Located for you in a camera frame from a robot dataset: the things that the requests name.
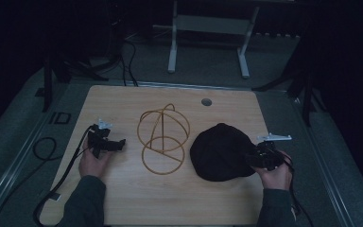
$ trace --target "hand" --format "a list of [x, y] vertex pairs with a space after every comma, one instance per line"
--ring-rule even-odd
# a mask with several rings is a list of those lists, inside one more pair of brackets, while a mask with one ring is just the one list
[[[290, 164], [290, 156], [281, 151], [285, 156], [285, 160]], [[289, 190], [291, 184], [292, 174], [289, 167], [286, 164], [281, 164], [276, 169], [268, 171], [267, 169], [253, 167], [253, 169], [259, 174], [262, 185], [267, 189], [281, 189]]]
[[84, 152], [78, 164], [78, 171], [81, 177], [90, 175], [101, 178], [105, 172], [105, 168], [113, 154], [113, 152], [101, 152], [102, 155], [97, 159], [93, 155], [93, 149], [88, 148], [87, 139], [84, 141]]

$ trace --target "green sleeve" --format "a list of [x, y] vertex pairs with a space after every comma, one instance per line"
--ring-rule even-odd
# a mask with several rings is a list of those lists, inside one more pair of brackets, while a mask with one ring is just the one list
[[105, 191], [105, 184], [97, 177], [82, 177], [75, 191], [64, 204], [63, 218], [58, 226], [102, 227]]
[[285, 190], [264, 189], [264, 198], [257, 227], [294, 227], [290, 194]]

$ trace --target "gray carpet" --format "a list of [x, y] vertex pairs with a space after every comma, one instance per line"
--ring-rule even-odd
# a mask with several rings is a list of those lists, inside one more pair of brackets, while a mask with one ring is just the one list
[[[137, 50], [131, 70], [140, 86], [210, 86], [249, 90], [279, 77], [297, 44], [297, 40], [290, 38], [254, 36], [246, 54], [251, 78], [242, 79], [234, 47], [192, 45], [190, 35], [188, 40], [181, 39], [176, 73], [168, 74], [169, 42], [166, 34], [153, 41], [130, 38]], [[131, 55], [131, 45], [125, 44], [125, 60], [130, 60]], [[41, 112], [43, 99], [34, 96], [43, 86], [42, 72], [30, 78], [0, 119], [0, 179], [17, 155], [22, 150], [26, 151], [22, 168], [13, 175], [15, 178], [18, 174], [17, 181], [2, 183], [7, 183], [8, 188], [12, 183], [16, 185], [42, 162], [32, 154], [36, 140], [54, 137], [58, 143], [54, 156], [64, 152], [91, 85], [123, 84], [120, 66], [101, 75], [110, 78], [110, 81], [97, 82], [78, 75], [68, 85], [55, 83], [55, 101], [48, 113]], [[268, 130], [293, 137], [292, 141], [277, 142], [276, 146], [294, 159], [297, 172], [294, 186], [298, 199], [315, 226], [363, 226], [363, 179], [344, 140], [328, 113], [311, 113], [310, 129], [303, 124], [300, 117], [302, 105], [288, 98], [284, 92], [288, 83], [257, 95]], [[52, 123], [51, 117], [58, 113], [70, 114], [69, 123]], [[43, 156], [48, 154], [51, 146], [49, 141], [42, 141], [37, 148]], [[52, 184], [59, 164], [60, 161], [46, 163], [13, 194], [4, 206], [0, 226], [35, 226], [32, 211]], [[297, 221], [300, 226], [309, 226], [304, 215], [299, 216]]]

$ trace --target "black handheld controller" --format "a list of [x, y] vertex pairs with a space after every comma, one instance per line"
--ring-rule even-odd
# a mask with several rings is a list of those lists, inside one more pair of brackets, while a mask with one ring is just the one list
[[246, 162], [250, 166], [266, 168], [271, 171], [283, 164], [285, 156], [275, 148], [273, 141], [264, 141], [254, 148], [254, 153], [246, 155]]
[[126, 139], [119, 142], [108, 140], [111, 131], [108, 129], [100, 129], [97, 125], [93, 125], [88, 131], [88, 148], [93, 148], [93, 155], [98, 158], [101, 150], [118, 151], [122, 150], [126, 144]]

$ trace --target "person's left hand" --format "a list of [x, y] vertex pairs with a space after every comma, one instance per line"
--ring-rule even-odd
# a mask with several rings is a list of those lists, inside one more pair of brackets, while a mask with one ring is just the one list
[[101, 150], [101, 155], [97, 159], [93, 155], [93, 149], [88, 148], [86, 139], [83, 144], [84, 152], [81, 156], [80, 163], [78, 164], [78, 171], [81, 177], [90, 175], [101, 178], [105, 172], [105, 168], [110, 161], [113, 152], [105, 152]]

